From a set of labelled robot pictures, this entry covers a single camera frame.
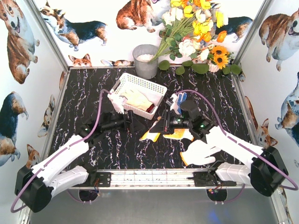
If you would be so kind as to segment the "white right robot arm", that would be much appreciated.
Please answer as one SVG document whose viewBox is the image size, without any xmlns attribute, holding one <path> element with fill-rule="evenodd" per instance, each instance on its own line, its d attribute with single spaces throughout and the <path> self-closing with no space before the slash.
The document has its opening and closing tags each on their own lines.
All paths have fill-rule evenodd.
<svg viewBox="0 0 299 224">
<path fill-rule="evenodd" d="M 251 185 L 264 196 L 271 196 L 288 176 L 279 151 L 248 143 L 224 131 L 220 125 L 206 119 L 190 100 L 180 104 L 181 113 L 164 110 L 150 133 L 174 134 L 176 129 L 188 130 L 194 137 L 180 156 L 186 166 L 212 163 L 210 175 L 223 182 Z"/>
</svg>

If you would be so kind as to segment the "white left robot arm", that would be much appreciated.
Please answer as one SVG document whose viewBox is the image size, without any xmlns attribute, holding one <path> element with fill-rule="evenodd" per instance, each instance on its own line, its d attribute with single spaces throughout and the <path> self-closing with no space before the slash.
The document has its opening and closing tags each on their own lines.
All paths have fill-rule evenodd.
<svg viewBox="0 0 299 224">
<path fill-rule="evenodd" d="M 109 92 L 107 96 L 121 116 L 113 117 L 106 112 L 106 118 L 101 119 L 102 113 L 98 110 L 96 119 L 90 119 L 83 124 L 55 153 L 31 168 L 24 166 L 18 171 L 14 192 L 16 199 L 24 203 L 23 207 L 29 207 L 34 213 L 40 212 L 54 196 L 85 183 L 90 171 L 84 166 L 77 165 L 69 171 L 63 169 L 90 150 L 104 132 L 123 129 L 125 132 L 134 133 L 142 128 L 142 124 L 134 120 L 133 110 L 124 108 L 126 104 L 142 104 L 137 101 L 136 94 L 122 93 L 117 96 Z"/>
</svg>

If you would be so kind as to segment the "orange dotted work glove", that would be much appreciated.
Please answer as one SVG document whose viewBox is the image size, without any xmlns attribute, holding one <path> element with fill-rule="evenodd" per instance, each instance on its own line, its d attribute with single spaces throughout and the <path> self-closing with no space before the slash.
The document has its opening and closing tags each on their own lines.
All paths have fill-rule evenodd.
<svg viewBox="0 0 299 224">
<path fill-rule="evenodd" d="M 152 142 L 156 142 L 160 136 L 163 136 L 165 139 L 171 139 L 171 140 L 182 140 L 182 139 L 188 139 L 190 141 L 194 140 L 193 135 L 190 133 L 188 129 L 175 129 L 175 132 L 173 134 L 150 133 L 149 131 L 147 131 L 139 139 L 139 141 L 151 140 Z"/>
</svg>

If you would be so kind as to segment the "cream knit glove red cuff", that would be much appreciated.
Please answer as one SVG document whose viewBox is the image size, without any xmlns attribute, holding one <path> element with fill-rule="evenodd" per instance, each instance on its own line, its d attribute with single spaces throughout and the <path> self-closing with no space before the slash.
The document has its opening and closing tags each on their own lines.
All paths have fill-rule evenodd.
<svg viewBox="0 0 299 224">
<path fill-rule="evenodd" d="M 131 105 L 133 108 L 133 111 L 135 112 L 145 112 L 145 113 L 151 113 L 151 111 L 155 108 L 155 105 L 152 102 L 145 103 L 145 104 L 135 104 Z"/>
</svg>

